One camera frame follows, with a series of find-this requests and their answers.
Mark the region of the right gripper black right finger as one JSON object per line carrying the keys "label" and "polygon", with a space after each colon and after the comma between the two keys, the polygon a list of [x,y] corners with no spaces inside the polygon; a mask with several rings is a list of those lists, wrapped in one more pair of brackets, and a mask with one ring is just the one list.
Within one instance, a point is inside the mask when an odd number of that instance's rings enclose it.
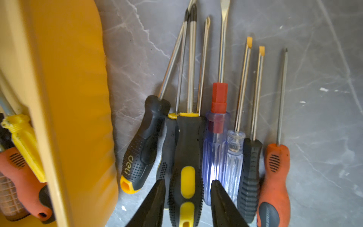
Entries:
{"label": "right gripper black right finger", "polygon": [[218,180],[211,184],[211,209],[214,227],[249,226]]}

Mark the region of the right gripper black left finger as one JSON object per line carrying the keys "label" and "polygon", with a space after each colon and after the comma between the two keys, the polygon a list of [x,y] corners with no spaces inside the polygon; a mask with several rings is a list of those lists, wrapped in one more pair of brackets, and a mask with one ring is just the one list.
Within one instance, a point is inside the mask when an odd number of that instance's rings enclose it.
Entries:
{"label": "right gripper black left finger", "polygon": [[161,227],[164,214],[165,194],[165,180],[157,180],[135,215],[126,226]]}

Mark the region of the black yellow handle screwdriver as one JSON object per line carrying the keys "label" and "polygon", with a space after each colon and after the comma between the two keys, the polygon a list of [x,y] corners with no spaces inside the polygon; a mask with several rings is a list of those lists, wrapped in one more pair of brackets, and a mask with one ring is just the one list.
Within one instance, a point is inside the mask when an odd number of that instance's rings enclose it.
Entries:
{"label": "black yellow handle screwdriver", "polygon": [[197,30],[196,4],[193,4],[190,10],[189,30],[187,107],[186,112],[180,113],[177,118],[179,137],[169,187],[169,214],[174,227],[196,227],[202,210],[203,180],[200,170],[201,151],[199,143],[202,118],[193,110]]}

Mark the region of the large black handle screwdriver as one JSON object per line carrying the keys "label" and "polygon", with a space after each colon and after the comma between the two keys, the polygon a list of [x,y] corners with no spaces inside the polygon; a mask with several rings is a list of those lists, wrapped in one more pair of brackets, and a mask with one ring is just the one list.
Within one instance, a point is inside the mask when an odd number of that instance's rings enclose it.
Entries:
{"label": "large black handle screwdriver", "polygon": [[124,154],[120,187],[127,194],[135,194],[140,191],[156,160],[158,135],[171,108],[171,104],[164,99],[164,95],[179,54],[182,34],[186,31],[189,13],[195,3],[195,1],[190,1],[185,11],[184,21],[168,63],[160,92],[157,96],[150,95],[146,98],[145,113],[141,125]]}

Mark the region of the yellow plastic storage box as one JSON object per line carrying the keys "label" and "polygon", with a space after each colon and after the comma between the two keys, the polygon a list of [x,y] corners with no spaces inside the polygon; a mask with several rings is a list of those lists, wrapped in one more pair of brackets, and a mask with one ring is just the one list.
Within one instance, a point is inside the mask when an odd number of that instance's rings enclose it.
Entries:
{"label": "yellow plastic storage box", "polygon": [[30,116],[59,227],[103,227],[117,200],[94,1],[1,1],[1,88]]}

